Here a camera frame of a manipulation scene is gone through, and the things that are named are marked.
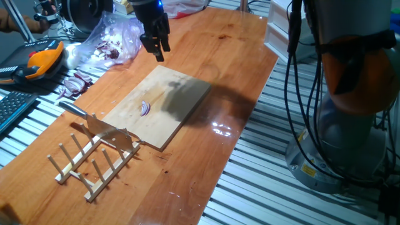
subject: clear plastic bag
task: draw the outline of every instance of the clear plastic bag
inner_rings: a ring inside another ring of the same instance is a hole
[[[73,54],[84,63],[82,66],[109,68],[136,56],[142,46],[142,33],[143,25],[136,18],[104,11],[99,24]]]
[[[179,19],[206,8],[208,0],[162,0],[170,19]]]

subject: black keyboard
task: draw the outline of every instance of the black keyboard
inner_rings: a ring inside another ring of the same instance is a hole
[[[36,100],[35,94],[12,91],[0,100],[0,134]]]

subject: knife handle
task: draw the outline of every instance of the knife handle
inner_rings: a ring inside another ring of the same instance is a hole
[[[58,103],[58,106],[67,110],[68,112],[70,112],[72,114],[75,114],[75,115],[85,119],[85,120],[88,118],[87,112],[83,111],[80,107],[77,107],[70,102],[60,101]]]

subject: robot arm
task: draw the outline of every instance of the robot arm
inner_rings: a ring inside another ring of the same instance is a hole
[[[400,90],[391,1],[304,0],[304,6],[335,105],[357,115],[387,109]]]
[[[169,23],[161,0],[130,0],[138,20],[143,23],[144,34],[140,40],[146,51],[153,53],[157,61],[164,61],[162,50],[170,51],[168,44]]]
[[[47,14],[42,15],[39,12],[38,6],[41,6],[43,8],[43,11],[45,11]],[[39,0],[39,3],[35,2],[35,6],[33,7],[33,9],[36,12],[36,14],[33,16],[33,19],[36,21],[45,20],[45,21],[49,22],[50,24],[56,24],[59,21],[61,21],[59,19],[58,12],[56,12],[53,9],[52,2],[50,2],[49,0]]]

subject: white box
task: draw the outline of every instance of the white box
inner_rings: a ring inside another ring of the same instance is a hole
[[[267,30],[264,38],[265,45],[276,53],[283,61],[288,61],[288,44],[289,44],[289,21],[286,14],[286,9],[290,4],[290,0],[272,0],[269,9],[269,17]],[[301,13],[301,34],[300,42],[311,44],[314,43],[314,37],[308,27],[306,14],[304,10]],[[296,59],[300,61],[310,55],[315,54],[314,46],[303,44],[297,45]]]

